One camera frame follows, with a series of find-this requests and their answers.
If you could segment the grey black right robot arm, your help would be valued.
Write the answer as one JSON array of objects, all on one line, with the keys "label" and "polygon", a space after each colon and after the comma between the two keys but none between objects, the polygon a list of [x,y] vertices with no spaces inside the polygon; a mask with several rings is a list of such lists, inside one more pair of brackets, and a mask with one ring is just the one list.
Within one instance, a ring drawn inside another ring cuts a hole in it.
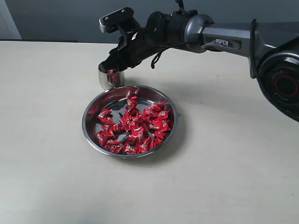
[{"label": "grey black right robot arm", "polygon": [[124,71],[151,57],[154,66],[170,48],[193,53],[227,52],[249,60],[250,76],[266,99],[287,117],[299,119],[299,24],[297,22],[216,23],[196,10],[153,12],[145,27],[131,8],[99,20],[103,33],[119,31],[117,47],[99,70]]}]

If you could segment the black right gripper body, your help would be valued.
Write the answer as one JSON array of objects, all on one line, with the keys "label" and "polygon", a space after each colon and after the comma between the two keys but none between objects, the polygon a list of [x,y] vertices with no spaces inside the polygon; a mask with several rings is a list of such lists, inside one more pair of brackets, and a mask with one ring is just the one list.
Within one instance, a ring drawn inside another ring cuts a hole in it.
[{"label": "black right gripper body", "polygon": [[159,11],[152,13],[145,27],[134,34],[135,38],[124,49],[119,57],[125,68],[134,68],[144,59],[158,53],[167,46],[167,28],[171,16]]}]

